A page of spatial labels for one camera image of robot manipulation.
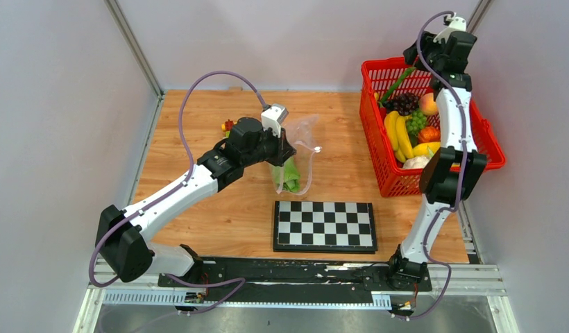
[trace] orange pumpkin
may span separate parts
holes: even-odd
[[[433,126],[425,127],[417,134],[417,140],[420,144],[440,141],[440,130]]]

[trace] wooden table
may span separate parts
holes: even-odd
[[[178,135],[178,110],[185,91],[170,91],[155,129],[135,200],[142,200],[175,180],[188,167]],[[407,236],[420,207],[420,196],[383,198],[371,164],[358,115],[360,93],[263,92],[267,103],[289,110],[288,120],[319,114],[314,137],[323,147],[314,159],[312,187],[304,196],[277,195],[267,163],[247,168],[244,177],[170,222],[154,241],[187,244],[199,255],[297,259],[388,260]],[[185,108],[184,129],[196,158],[222,137],[227,119],[260,116],[254,93],[195,91]],[[275,253],[272,250],[275,200],[372,202],[378,251],[375,255]],[[444,223],[432,256],[468,262],[460,226],[453,214]]]

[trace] white square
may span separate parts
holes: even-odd
[[[358,213],[356,203],[346,203],[346,213]]]
[[[301,245],[303,240],[301,239],[301,234],[291,234],[291,239],[289,241],[291,245]]]
[[[334,203],[323,203],[323,211],[333,213],[336,211],[336,206]]]
[[[335,234],[336,233],[336,223],[324,223],[323,229],[325,230],[326,234]]]
[[[361,234],[360,235],[360,246],[372,246],[373,239],[372,236],[369,234]]]
[[[348,223],[348,234],[360,234],[358,223]]]
[[[325,220],[325,214],[323,212],[314,212],[313,213],[313,222],[323,223]]]
[[[303,201],[301,203],[301,212],[313,212],[313,202]]]
[[[282,232],[282,233],[291,232],[291,223],[290,222],[279,222],[278,223],[278,232]]]
[[[358,223],[370,223],[371,218],[368,213],[358,213]]]
[[[325,234],[314,234],[313,245],[325,245]]]
[[[291,222],[301,222],[301,212],[291,212]]]
[[[312,234],[313,233],[313,223],[312,222],[301,223],[301,232],[303,234]]]
[[[336,223],[347,223],[346,213],[336,213]]]
[[[291,202],[290,201],[280,201],[279,209],[281,212],[290,212],[291,211]]]
[[[336,235],[336,245],[350,245],[348,242],[348,235],[346,234],[337,234]]]

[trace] white vegetable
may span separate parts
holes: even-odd
[[[404,169],[423,169],[425,165],[430,161],[430,158],[427,156],[416,156],[414,158],[410,158],[405,163],[403,163]]]

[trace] gray floor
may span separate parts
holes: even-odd
[[[419,312],[432,304],[430,296],[418,297]],[[113,305],[101,310],[102,330],[107,333],[138,332],[496,332],[489,305],[481,296],[447,296],[427,317],[404,323],[386,311],[327,309],[217,308],[206,314],[170,316],[173,307]]]

